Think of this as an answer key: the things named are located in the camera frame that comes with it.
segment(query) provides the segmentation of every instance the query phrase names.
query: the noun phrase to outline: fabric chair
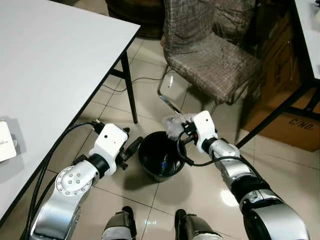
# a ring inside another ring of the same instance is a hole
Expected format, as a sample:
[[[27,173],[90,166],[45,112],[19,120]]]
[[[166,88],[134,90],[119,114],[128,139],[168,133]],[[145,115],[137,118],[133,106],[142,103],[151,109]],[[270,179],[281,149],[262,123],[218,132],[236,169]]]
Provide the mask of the fabric chair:
[[[212,30],[219,37],[240,46],[255,14],[256,0],[216,0]]]
[[[217,105],[232,104],[236,90],[256,77],[260,63],[214,33],[214,29],[223,34],[228,32],[221,30],[228,17],[217,15],[216,4],[215,0],[164,0],[161,44],[168,66],[210,96]],[[219,20],[220,27],[214,19]],[[168,66],[160,81],[158,95],[179,114],[180,111],[160,91]]]

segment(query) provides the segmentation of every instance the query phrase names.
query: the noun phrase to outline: table leg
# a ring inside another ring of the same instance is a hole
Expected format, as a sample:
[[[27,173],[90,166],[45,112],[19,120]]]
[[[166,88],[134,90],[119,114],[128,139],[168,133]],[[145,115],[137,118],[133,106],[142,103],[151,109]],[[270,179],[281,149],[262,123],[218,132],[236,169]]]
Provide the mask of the table leg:
[[[308,85],[300,86],[287,100],[285,100],[280,106],[278,106],[269,116],[267,116],[258,126],[256,126],[251,132],[248,133],[240,142],[237,143],[236,147],[241,148],[247,142],[250,141],[255,135],[262,131],[268,126],[276,117],[286,112],[286,109],[290,108],[300,97],[302,97],[311,88]]]
[[[132,88],[130,68],[129,68],[128,56],[126,51],[122,54],[121,65],[123,70],[123,78],[125,80],[125,86],[126,86],[126,90],[129,97],[133,122],[137,124],[138,117],[137,117],[136,103],[135,103],[135,97],[134,97],[134,90]]]

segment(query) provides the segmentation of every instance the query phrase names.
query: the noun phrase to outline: black bucket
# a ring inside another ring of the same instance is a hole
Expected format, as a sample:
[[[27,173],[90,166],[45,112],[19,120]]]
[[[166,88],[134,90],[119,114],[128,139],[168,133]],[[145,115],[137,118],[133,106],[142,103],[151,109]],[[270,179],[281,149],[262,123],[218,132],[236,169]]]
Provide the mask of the black bucket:
[[[183,144],[180,144],[180,152],[186,154]],[[177,153],[177,142],[169,139],[165,131],[156,131],[144,138],[139,147],[139,161],[147,175],[157,183],[168,180],[185,165]]]

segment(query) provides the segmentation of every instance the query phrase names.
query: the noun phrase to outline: black cable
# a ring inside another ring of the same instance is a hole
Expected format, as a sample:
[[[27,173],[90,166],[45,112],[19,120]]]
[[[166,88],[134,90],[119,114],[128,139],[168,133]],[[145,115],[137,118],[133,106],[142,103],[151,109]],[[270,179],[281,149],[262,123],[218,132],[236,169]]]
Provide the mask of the black cable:
[[[36,209],[35,206],[38,206],[38,208],[39,208],[39,206],[41,204],[40,202],[38,202],[38,204],[36,205],[36,201],[37,201],[38,193],[39,193],[39,190],[40,190],[40,186],[41,186],[41,183],[42,183],[42,181],[44,179],[44,176],[45,176],[47,167],[49,165],[50,159],[51,159],[52,155],[54,154],[55,150],[57,149],[57,147],[59,146],[61,141],[65,138],[65,136],[69,132],[74,130],[75,128],[83,126],[83,125],[95,126],[96,124],[97,123],[94,122],[94,121],[86,121],[86,122],[81,122],[81,123],[78,123],[76,125],[73,125],[73,126],[69,127],[68,129],[66,129],[61,134],[61,136],[55,141],[55,143],[52,146],[51,150],[49,151],[49,153],[46,155],[46,157],[44,158],[44,160],[42,162],[42,169],[41,169],[39,178],[38,178],[38,180],[36,182],[36,185],[35,185],[35,188],[34,188],[33,194],[32,194],[32,199],[31,199],[31,203],[30,203],[30,207],[29,207],[28,217],[27,217],[26,225],[25,225],[25,231],[23,231],[20,239],[24,239],[24,240],[28,240],[29,239],[29,235],[30,235],[30,232],[31,232],[31,224],[32,224],[32,221],[34,219],[35,214],[37,213],[35,211],[35,209]]]
[[[150,79],[150,80],[160,81],[162,78],[138,77],[138,78],[136,78],[136,79],[134,79],[134,80],[132,81],[132,84],[134,84],[136,81],[138,81],[138,80],[140,80],[140,79]],[[104,84],[103,84],[102,86],[104,86],[104,87],[106,87],[106,88],[108,88],[108,89],[110,89],[110,90],[112,90],[112,91],[115,91],[115,92],[117,92],[117,93],[122,93],[122,92],[124,92],[124,91],[127,90],[127,88],[124,88],[124,89],[122,89],[122,90],[116,90],[116,89],[113,89],[112,87],[109,87],[109,86],[104,85]]]
[[[176,150],[177,150],[177,153],[179,155],[180,158],[182,158],[187,164],[189,164],[190,166],[195,166],[195,167],[205,167],[205,166],[208,166],[210,164],[213,164],[213,163],[216,163],[218,161],[221,161],[221,160],[224,160],[224,159],[236,159],[236,160],[239,160],[241,161],[242,163],[246,164],[252,171],[253,173],[256,175],[257,178],[259,179],[263,179],[261,177],[261,175],[258,173],[258,171],[251,165],[250,162],[248,162],[245,158],[243,158],[242,156],[241,157],[238,157],[238,156],[222,156],[222,157],[218,157],[218,158],[215,158],[215,155],[213,154],[212,156],[212,160],[211,161],[207,161],[205,163],[195,163],[195,161],[193,161],[192,159],[190,159],[189,157],[187,157],[186,155],[182,155],[181,152],[180,152],[180,141],[181,141],[181,137],[182,135],[184,134],[184,132],[181,132],[177,138],[177,141],[176,141]]]
[[[54,182],[56,181],[56,177],[57,177],[57,175],[55,175],[55,176],[51,179],[51,181],[48,183],[48,185],[45,187],[45,189],[44,189],[43,193],[41,194],[41,196],[40,196],[40,198],[39,198],[36,206],[34,207],[33,214],[32,214],[32,219],[35,219],[35,216],[36,216],[36,214],[37,214],[37,212],[38,212],[38,210],[39,210],[42,202],[44,201],[44,199],[45,199],[48,191],[50,190],[52,184],[54,184]],[[22,235],[21,235],[21,237],[20,237],[20,240],[22,239],[23,236],[25,236],[25,234],[26,234],[26,228],[24,228],[24,230],[23,230],[23,232],[22,232]]]

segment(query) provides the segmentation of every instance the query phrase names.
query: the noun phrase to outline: metal frame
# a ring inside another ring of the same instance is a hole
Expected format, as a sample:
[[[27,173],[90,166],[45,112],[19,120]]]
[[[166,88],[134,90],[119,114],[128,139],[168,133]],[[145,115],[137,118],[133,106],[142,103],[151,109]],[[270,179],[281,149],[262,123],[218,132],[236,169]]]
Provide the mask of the metal frame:
[[[160,82],[159,82],[158,89],[157,89],[157,94],[158,94],[158,96],[165,102],[165,104],[167,104],[177,115],[179,115],[179,114],[182,114],[181,111],[180,111],[178,108],[176,108],[176,106],[173,105],[173,104],[168,100],[168,98],[161,93],[161,86],[162,86],[162,84],[163,84],[163,82],[164,82],[165,76],[166,76],[167,73],[168,73],[168,68],[169,68],[169,65],[167,64],[167,65],[165,66],[165,69],[164,69],[162,78],[161,78],[161,80],[160,80]]]

